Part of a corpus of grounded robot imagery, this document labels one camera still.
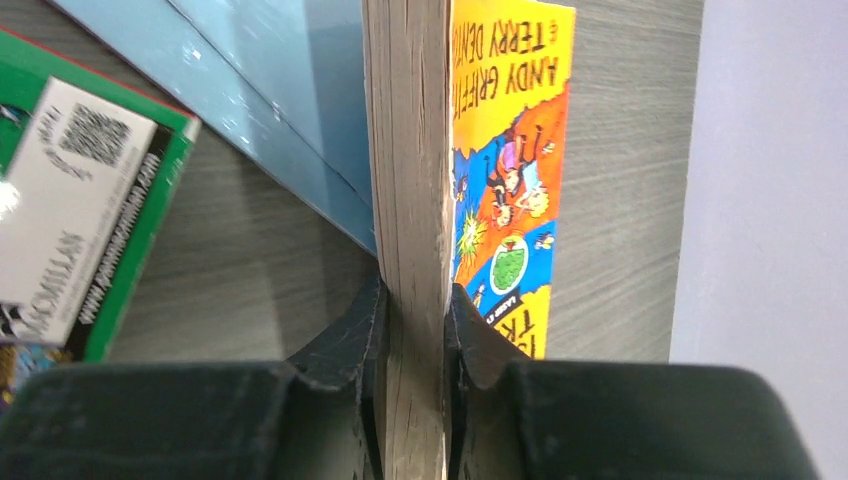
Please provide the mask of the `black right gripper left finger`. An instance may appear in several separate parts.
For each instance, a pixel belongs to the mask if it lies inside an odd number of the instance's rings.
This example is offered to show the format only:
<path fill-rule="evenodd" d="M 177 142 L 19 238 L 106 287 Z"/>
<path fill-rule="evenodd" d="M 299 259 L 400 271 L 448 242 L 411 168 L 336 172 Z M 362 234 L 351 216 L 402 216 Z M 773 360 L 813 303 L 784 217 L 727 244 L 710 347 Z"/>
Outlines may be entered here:
<path fill-rule="evenodd" d="M 1 419 L 5 479 L 379 479 L 388 291 L 283 361 L 100 364 L 36 376 Z"/>

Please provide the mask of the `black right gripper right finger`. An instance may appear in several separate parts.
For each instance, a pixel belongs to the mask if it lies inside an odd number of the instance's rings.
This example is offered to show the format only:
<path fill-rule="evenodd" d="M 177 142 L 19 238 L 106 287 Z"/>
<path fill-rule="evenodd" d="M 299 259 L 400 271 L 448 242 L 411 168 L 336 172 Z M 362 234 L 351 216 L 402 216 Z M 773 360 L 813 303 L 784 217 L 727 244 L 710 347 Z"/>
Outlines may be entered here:
<path fill-rule="evenodd" d="M 815 479 L 775 389 L 727 366 L 533 360 L 460 285 L 445 317 L 451 479 Z"/>

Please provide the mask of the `yellow treehouse paperback book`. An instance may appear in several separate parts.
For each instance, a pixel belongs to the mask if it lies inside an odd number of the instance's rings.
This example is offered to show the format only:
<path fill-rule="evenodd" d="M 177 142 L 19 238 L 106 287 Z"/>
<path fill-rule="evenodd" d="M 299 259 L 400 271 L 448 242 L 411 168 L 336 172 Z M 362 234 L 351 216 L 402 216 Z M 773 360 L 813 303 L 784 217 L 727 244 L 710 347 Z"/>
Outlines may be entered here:
<path fill-rule="evenodd" d="M 546 356 L 577 10 L 555 1 L 362 5 L 374 235 L 388 293 L 381 479 L 494 479 L 479 394 Z"/>

